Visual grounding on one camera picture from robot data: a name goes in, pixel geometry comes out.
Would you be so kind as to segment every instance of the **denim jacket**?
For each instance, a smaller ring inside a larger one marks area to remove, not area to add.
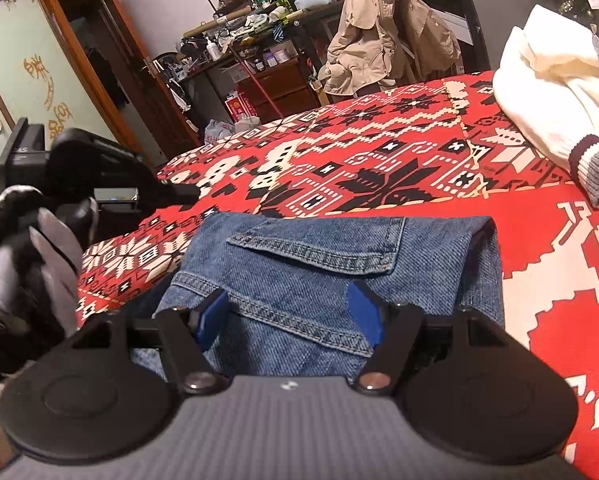
[[[218,287],[231,312],[206,358],[217,371],[354,377],[372,347],[347,310],[365,280],[429,314],[472,306],[503,324],[502,266],[490,218],[270,219],[211,216],[193,237],[157,312],[196,306]],[[136,360],[161,373],[155,351]]]

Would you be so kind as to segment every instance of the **metal screw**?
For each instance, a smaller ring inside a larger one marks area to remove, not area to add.
[[[390,384],[390,377],[381,372],[369,372],[359,378],[359,384],[366,390],[381,390]]]
[[[192,394],[202,393],[215,386],[215,383],[217,378],[208,372],[193,372],[184,378],[184,386]]]
[[[297,384],[295,381],[286,381],[285,383],[280,384],[280,386],[283,390],[286,390],[287,392],[292,392],[293,390],[297,390],[300,385]]]

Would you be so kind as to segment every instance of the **gray glove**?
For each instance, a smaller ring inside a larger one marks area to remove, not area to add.
[[[0,350],[11,367],[36,359],[77,330],[82,254],[93,239],[97,203],[58,208],[37,189],[0,195]]]

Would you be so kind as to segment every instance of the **calligraphy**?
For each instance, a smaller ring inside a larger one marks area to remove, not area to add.
[[[16,2],[17,2],[17,0],[4,0],[4,3],[6,4],[6,8],[8,9],[8,12],[11,12],[11,7],[16,6]]]
[[[41,79],[46,82],[46,99],[44,100],[44,106],[47,110],[51,110],[52,108],[54,115],[54,118],[49,119],[47,122],[47,128],[49,131],[49,138],[55,140],[57,136],[65,130],[65,124],[73,117],[73,113],[71,113],[68,105],[64,102],[53,107],[53,101],[55,99],[55,81],[39,55],[35,54],[31,59],[25,59],[23,67],[33,79]]]
[[[64,124],[68,119],[73,117],[73,114],[68,109],[66,103],[58,104],[53,109],[53,113],[55,113],[55,119],[50,119],[48,123],[51,140],[55,140],[55,138],[64,131]]]

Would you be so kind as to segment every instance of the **gray textured surface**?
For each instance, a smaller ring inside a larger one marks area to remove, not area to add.
[[[500,66],[513,27],[524,28],[535,5],[557,10],[553,0],[473,0],[473,4],[493,70]]]
[[[496,467],[455,458],[423,441],[387,399],[342,378],[238,377],[224,393],[189,399],[157,439],[95,466],[21,458],[0,480],[582,480],[557,456]]]

